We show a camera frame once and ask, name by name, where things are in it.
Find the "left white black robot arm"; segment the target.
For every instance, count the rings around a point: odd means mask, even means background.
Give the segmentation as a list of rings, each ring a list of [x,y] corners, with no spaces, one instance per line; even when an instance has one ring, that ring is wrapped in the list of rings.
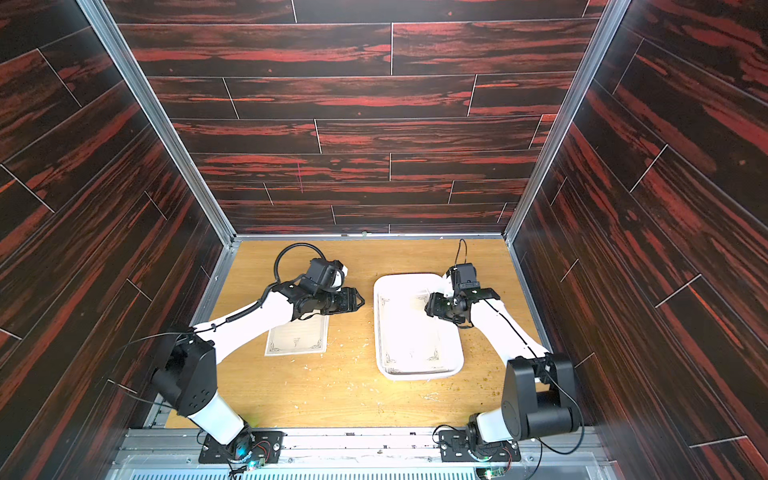
[[[262,298],[228,316],[178,334],[151,384],[177,414],[202,429],[227,463],[251,460],[257,441],[250,425],[222,398],[217,366],[262,334],[313,315],[352,313],[365,305],[353,287],[331,290],[283,282],[269,285]]]

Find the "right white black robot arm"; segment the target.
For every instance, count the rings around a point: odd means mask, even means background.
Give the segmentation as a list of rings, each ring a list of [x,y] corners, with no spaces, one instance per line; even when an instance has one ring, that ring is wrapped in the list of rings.
[[[471,288],[450,296],[432,292],[425,313],[456,325],[471,324],[490,342],[505,367],[500,406],[468,420],[469,452],[480,455],[485,449],[522,440],[584,433],[572,361],[528,335],[494,290]]]

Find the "stationery paper in tray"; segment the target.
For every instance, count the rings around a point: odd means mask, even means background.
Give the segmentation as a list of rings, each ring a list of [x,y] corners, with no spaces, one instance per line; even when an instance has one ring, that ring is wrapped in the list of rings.
[[[428,293],[380,302],[381,364],[388,375],[437,373],[451,369],[438,321],[426,315]]]

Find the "white plastic storage tray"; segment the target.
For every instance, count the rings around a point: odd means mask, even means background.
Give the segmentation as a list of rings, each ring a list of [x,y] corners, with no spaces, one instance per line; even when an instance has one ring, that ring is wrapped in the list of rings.
[[[458,328],[425,313],[430,294],[442,285],[434,273],[386,275],[374,283],[376,361],[387,379],[429,381],[462,370]]]

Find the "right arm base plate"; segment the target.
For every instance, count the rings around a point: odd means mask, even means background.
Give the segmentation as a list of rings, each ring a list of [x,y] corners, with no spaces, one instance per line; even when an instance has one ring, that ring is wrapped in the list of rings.
[[[521,460],[516,444],[509,441],[485,443],[466,429],[440,425],[432,433],[443,462],[515,463]]]

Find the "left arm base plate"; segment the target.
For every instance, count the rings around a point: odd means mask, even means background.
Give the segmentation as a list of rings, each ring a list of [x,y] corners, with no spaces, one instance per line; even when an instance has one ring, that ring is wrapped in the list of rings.
[[[198,462],[260,468],[279,461],[285,433],[277,430],[242,431],[230,443],[220,444],[207,434]]]

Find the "front aluminium rail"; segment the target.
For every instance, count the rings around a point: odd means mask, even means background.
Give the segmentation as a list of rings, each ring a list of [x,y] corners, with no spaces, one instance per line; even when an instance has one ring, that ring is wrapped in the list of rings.
[[[525,440],[521,459],[450,461],[438,445],[443,427],[286,428],[269,443],[267,464],[203,464],[203,435],[195,429],[132,430],[118,448],[110,479],[619,479],[593,429],[584,435]]]

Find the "right aluminium frame post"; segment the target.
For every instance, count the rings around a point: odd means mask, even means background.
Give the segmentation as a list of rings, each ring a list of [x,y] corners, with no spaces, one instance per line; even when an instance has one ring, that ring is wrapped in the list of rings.
[[[585,51],[584,57],[576,71],[571,86],[566,93],[564,102],[552,124],[550,133],[542,147],[532,176],[521,196],[513,214],[504,238],[510,251],[514,250],[514,241],[518,235],[525,217],[533,205],[544,180],[554,163],[556,154],[568,133],[579,107],[591,85],[610,44],[616,35],[623,17],[630,6],[630,0],[612,0],[601,16],[594,35]]]

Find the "aluminium frame post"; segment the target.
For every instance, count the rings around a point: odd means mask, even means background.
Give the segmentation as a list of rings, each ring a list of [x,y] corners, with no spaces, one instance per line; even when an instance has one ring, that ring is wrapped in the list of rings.
[[[594,35],[585,51],[584,57],[576,71],[571,86],[566,93],[564,102],[552,124],[550,133],[542,147],[532,176],[521,196],[513,214],[504,238],[510,251],[514,250],[514,241],[518,235],[525,217],[533,205],[544,180],[554,163],[556,154],[568,133],[579,107],[591,85],[610,44],[616,35],[623,17],[630,6],[630,0],[612,0],[601,16]]]
[[[229,248],[236,232],[204,181],[191,155],[154,93],[104,1],[77,0],[78,7],[135,97],[173,163],[201,206],[222,244]]]

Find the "left aluminium frame post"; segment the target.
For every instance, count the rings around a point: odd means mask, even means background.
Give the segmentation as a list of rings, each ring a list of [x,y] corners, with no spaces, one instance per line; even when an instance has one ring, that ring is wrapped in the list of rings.
[[[173,163],[201,206],[222,244],[229,248],[236,232],[204,181],[191,155],[154,93],[104,1],[77,0],[78,7],[135,97]]]

